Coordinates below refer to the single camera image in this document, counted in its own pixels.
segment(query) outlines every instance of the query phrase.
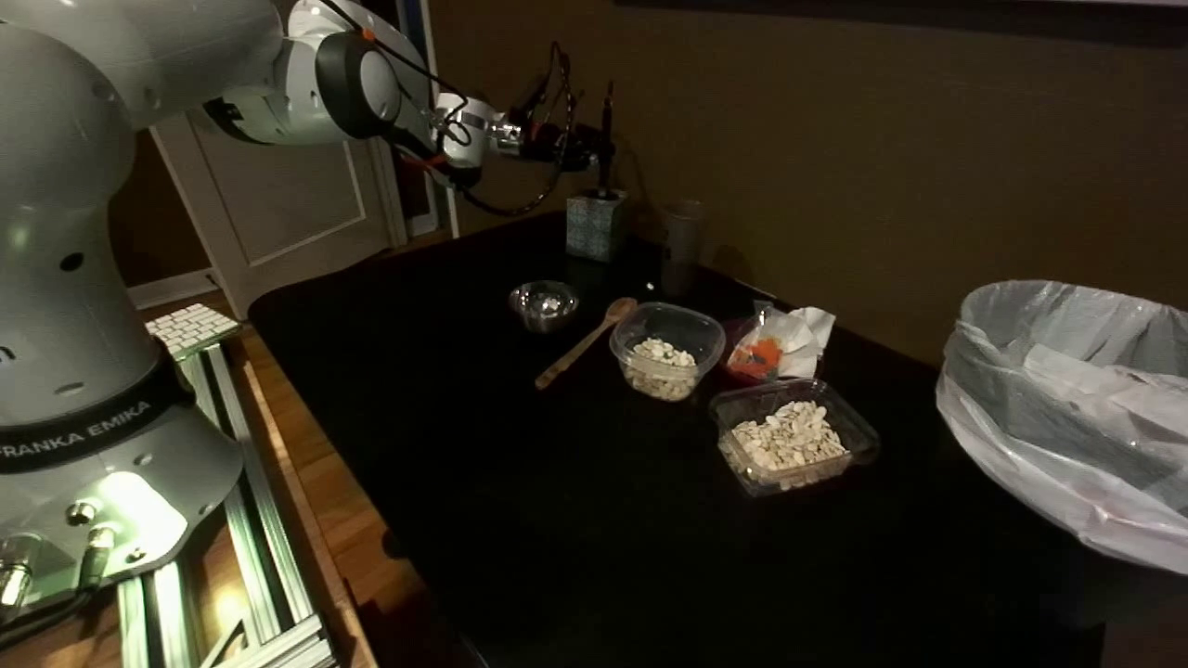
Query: trash bin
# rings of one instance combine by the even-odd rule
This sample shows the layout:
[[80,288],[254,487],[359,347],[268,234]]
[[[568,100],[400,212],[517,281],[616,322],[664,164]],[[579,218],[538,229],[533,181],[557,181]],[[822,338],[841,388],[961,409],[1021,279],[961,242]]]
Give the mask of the trash bin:
[[1188,575],[1188,315],[992,281],[961,300],[935,406],[970,462],[1086,550]]

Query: white plastic bag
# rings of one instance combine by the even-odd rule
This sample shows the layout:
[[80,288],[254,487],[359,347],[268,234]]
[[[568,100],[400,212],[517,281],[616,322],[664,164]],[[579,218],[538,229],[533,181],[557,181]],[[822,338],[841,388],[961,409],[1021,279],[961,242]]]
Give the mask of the white plastic bag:
[[1188,575],[1188,315],[994,281],[964,296],[935,406],[961,450],[1086,550]]

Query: clear plastic container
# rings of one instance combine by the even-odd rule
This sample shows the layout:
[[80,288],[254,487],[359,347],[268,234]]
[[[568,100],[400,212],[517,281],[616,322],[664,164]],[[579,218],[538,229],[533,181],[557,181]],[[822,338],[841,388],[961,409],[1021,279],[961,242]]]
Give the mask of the clear plastic container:
[[[648,338],[671,347],[687,356],[655,356]],[[620,361],[620,372],[632,389],[655,403],[687,403],[698,382],[720,363],[729,349],[724,328],[695,309],[678,309],[669,300],[638,305],[616,331],[609,336],[609,349]]]
[[[822,406],[824,422],[838,434],[841,450],[827,457],[813,457],[806,463],[763,472],[744,450],[744,443],[734,437],[734,429],[751,420],[761,422],[789,403]],[[714,398],[708,409],[720,432],[718,450],[751,499],[775,499],[775,493],[822,487],[827,481],[838,481],[850,463],[871,463],[879,453],[879,434],[824,382],[778,379],[763,388],[745,388],[745,389]]]

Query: black table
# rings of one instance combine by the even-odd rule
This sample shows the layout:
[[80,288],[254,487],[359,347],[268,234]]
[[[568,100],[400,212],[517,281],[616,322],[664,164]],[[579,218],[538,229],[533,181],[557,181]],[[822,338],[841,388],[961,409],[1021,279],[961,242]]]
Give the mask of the black table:
[[[935,372],[833,336],[822,379],[882,437],[877,468],[745,500],[700,398],[626,389],[604,347],[531,379],[662,258],[568,259],[538,218],[280,291],[254,322],[457,629],[497,668],[1095,666],[1100,583],[1140,581],[994,489],[952,443]],[[522,279],[582,320],[526,336]],[[751,291],[700,270],[671,296],[720,320]]]

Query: plastic bag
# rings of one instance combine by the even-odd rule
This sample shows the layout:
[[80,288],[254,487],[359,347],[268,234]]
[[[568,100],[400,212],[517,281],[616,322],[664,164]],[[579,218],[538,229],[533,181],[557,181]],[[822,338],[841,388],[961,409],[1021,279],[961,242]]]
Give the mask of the plastic bag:
[[973,291],[935,406],[961,450],[1086,550],[1188,575],[1188,315],[1060,281]]
[[729,372],[744,382],[775,377],[813,379],[834,315],[822,309],[778,311],[761,300],[755,328],[734,342]]

